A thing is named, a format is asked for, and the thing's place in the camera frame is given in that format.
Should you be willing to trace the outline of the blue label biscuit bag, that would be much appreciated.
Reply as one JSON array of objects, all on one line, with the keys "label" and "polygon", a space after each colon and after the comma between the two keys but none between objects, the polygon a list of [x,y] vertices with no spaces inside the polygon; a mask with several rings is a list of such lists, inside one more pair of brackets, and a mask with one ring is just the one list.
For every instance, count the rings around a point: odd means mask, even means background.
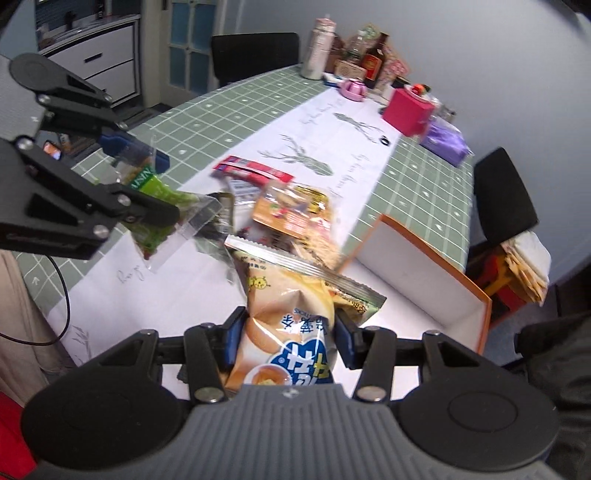
[{"label": "blue label biscuit bag", "polygon": [[224,246],[245,267],[247,318],[225,387],[331,384],[335,311],[356,325],[386,297],[367,285],[273,247],[229,235]]}]

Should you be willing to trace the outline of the dark liquor bottle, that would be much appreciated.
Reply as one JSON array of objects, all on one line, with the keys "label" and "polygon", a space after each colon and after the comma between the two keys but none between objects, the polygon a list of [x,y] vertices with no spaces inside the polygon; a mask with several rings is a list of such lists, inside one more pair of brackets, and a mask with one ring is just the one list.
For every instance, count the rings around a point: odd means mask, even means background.
[{"label": "dark liquor bottle", "polygon": [[384,46],[387,43],[389,35],[382,32],[377,39],[376,44],[367,49],[361,66],[366,70],[365,79],[363,83],[368,89],[374,89],[376,87],[379,75],[384,67],[386,54],[384,53]]}]

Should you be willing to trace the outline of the smartphone with video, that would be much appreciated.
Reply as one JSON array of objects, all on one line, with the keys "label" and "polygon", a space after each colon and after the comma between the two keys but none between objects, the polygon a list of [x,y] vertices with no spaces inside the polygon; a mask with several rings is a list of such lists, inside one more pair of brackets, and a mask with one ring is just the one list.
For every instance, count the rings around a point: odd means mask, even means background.
[{"label": "smartphone with video", "polygon": [[62,158],[62,150],[51,141],[44,142],[43,151],[57,161],[60,161]]}]

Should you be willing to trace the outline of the dried fruit mix bag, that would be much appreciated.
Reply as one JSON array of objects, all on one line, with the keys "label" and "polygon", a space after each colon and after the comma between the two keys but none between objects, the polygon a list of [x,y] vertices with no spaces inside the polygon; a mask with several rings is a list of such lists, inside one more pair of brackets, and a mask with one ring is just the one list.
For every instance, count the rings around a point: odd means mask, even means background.
[{"label": "dried fruit mix bag", "polygon": [[297,183],[267,183],[252,210],[254,222],[298,240],[312,234],[331,240],[333,217],[328,194]]}]

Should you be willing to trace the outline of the dark green snack packet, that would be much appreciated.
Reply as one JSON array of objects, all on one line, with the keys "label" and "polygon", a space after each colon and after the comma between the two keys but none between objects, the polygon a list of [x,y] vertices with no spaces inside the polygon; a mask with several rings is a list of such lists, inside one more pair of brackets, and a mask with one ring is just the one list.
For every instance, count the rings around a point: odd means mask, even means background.
[{"label": "dark green snack packet", "polygon": [[233,285],[236,276],[235,263],[224,246],[224,241],[228,235],[235,233],[235,198],[229,192],[213,192],[205,195],[200,205],[201,211],[191,220],[196,230],[194,241],[197,250],[224,265],[225,279]]}]

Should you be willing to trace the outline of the white thermos bottle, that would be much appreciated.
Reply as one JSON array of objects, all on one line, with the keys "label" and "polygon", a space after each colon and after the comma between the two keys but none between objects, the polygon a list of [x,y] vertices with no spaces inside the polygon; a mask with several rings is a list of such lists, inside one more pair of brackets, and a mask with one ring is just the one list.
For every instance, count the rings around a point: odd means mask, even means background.
[{"label": "white thermos bottle", "polygon": [[328,61],[335,39],[335,21],[329,16],[315,20],[315,26],[311,30],[308,40],[308,49],[305,51],[301,64],[301,76],[308,80],[321,80],[325,72],[325,64]]}]

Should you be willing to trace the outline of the blue glass door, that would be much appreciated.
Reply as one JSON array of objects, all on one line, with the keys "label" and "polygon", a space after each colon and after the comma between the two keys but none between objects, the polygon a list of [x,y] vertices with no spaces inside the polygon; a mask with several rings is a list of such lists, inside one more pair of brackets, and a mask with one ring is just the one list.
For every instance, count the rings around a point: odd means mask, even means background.
[{"label": "blue glass door", "polygon": [[221,34],[226,1],[163,1],[160,101],[177,106],[215,86],[211,37]]}]

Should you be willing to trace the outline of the beige speaker box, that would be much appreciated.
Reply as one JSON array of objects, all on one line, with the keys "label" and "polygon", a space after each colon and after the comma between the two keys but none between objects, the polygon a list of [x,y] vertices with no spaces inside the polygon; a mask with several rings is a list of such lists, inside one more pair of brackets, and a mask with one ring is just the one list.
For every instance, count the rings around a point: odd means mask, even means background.
[{"label": "beige speaker box", "polygon": [[334,74],[336,77],[342,79],[351,79],[363,82],[366,78],[367,70],[361,65],[346,60],[338,60],[335,62]]}]

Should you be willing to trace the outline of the white spicy stick packet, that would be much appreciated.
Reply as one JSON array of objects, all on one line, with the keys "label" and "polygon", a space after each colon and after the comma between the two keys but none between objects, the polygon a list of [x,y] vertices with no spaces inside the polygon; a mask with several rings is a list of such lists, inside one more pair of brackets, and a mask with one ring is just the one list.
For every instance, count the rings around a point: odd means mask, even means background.
[{"label": "white spicy stick packet", "polygon": [[228,178],[226,184],[228,184],[228,191],[233,195],[235,203],[238,205],[252,204],[259,199],[259,195],[262,193],[259,186],[241,179]]}]

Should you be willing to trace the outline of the green checked tablecloth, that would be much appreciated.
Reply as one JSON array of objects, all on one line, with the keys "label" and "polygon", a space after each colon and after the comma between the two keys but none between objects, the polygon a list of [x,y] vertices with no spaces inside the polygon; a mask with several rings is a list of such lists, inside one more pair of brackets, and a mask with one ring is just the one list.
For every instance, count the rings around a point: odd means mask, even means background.
[{"label": "green checked tablecloth", "polygon": [[[281,69],[188,101],[136,129],[169,155],[156,174],[100,152],[75,172],[94,183],[116,180],[186,203],[224,191],[219,161],[235,156],[290,174],[332,202],[332,237],[345,251],[360,244],[380,214],[394,217],[453,266],[466,264],[473,169],[453,167],[404,137],[373,100],[353,102],[338,90]],[[117,227],[90,260],[48,260],[20,254],[18,266],[33,301],[49,311],[66,294],[83,299],[131,295],[235,295],[235,270],[222,248],[173,234],[144,259]]]}]

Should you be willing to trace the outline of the green raisin bag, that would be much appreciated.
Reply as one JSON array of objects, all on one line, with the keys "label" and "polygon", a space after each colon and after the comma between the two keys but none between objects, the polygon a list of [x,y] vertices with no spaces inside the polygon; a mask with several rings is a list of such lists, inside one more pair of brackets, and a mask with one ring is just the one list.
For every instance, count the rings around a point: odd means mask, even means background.
[{"label": "green raisin bag", "polygon": [[148,269],[160,268],[221,213],[216,198],[165,184],[169,157],[154,146],[126,132],[105,134],[99,145],[112,158],[106,182],[128,209],[122,223]]}]

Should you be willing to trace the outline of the red orange stool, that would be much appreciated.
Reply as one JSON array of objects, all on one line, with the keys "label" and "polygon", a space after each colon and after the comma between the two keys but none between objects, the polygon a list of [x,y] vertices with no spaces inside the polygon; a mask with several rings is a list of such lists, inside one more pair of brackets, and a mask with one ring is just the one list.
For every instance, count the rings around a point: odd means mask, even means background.
[{"label": "red orange stool", "polygon": [[492,300],[491,326],[503,322],[531,302],[507,265],[506,252],[501,247],[471,260],[466,273]]}]

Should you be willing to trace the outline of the red spicy strip packet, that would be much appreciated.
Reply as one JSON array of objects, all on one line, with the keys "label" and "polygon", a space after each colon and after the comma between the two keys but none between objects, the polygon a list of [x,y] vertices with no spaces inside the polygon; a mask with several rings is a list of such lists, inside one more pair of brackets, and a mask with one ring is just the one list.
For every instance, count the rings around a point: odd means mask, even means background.
[{"label": "red spicy strip packet", "polygon": [[264,186],[270,181],[288,184],[294,180],[294,176],[262,163],[242,159],[236,156],[227,156],[218,161],[214,171],[232,178],[252,183],[256,186]]}]

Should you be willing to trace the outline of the black chair left side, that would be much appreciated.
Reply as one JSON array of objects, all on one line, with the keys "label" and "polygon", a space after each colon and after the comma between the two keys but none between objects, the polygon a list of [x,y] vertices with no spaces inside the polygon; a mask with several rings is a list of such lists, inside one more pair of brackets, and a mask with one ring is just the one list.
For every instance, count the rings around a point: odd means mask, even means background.
[{"label": "black chair left side", "polygon": [[211,37],[211,61],[219,86],[300,61],[300,36],[294,32],[215,35]]}]

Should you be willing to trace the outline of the clear plastic bottle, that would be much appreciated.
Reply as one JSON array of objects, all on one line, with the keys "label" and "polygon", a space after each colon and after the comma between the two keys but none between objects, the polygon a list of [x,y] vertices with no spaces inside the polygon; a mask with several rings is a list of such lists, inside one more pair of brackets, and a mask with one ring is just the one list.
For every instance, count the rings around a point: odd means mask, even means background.
[{"label": "clear plastic bottle", "polygon": [[344,56],[342,56],[342,59],[346,62],[359,65],[362,62],[363,54],[365,54],[366,51],[365,40],[365,31],[359,30],[356,33],[356,37],[346,44],[345,53]]}]

